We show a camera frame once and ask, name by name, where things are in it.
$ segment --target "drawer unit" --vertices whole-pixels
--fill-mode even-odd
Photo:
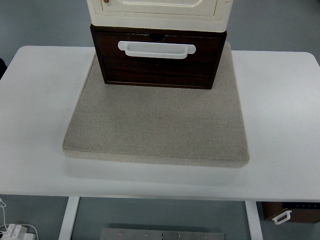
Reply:
[[[320,203],[318,202],[262,202],[264,219],[267,221],[278,218],[283,220],[286,211],[290,212],[289,222],[294,223],[318,223],[320,222]]]
[[[87,0],[94,26],[224,32],[233,0]]]
[[[197,89],[212,88],[227,36],[226,32],[93,25],[91,32],[106,84]],[[132,46],[134,56],[131,56],[132,51],[126,53],[121,50],[121,43],[129,44],[128,48]],[[191,54],[170,49],[172,44],[174,47],[192,47]],[[139,55],[146,52],[154,54],[155,57]]]
[[[106,84],[211,89],[233,0],[87,0]]]

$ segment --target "wooden drawer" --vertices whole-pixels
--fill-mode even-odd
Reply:
[[[156,30],[91,25],[106,84],[211,89],[226,32]],[[186,44],[196,50],[184,59],[128,56],[120,41]]]
[[[291,211],[291,218],[289,222],[294,223],[318,223],[320,222],[319,203],[313,202],[262,202],[264,219],[272,220],[276,216],[289,210]]]

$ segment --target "gray felt pad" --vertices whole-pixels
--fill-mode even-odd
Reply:
[[[105,84],[95,58],[63,151],[120,162],[244,166],[249,152],[230,44],[211,90]]]

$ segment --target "power strip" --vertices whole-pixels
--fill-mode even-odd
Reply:
[[[27,233],[27,228],[19,224],[10,224],[7,231],[2,232],[0,240],[35,240],[36,236]]]

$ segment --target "white table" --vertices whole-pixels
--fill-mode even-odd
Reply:
[[[0,193],[320,201],[320,67],[303,52],[233,51],[243,168],[75,159],[62,142],[92,47],[25,46],[0,81]]]

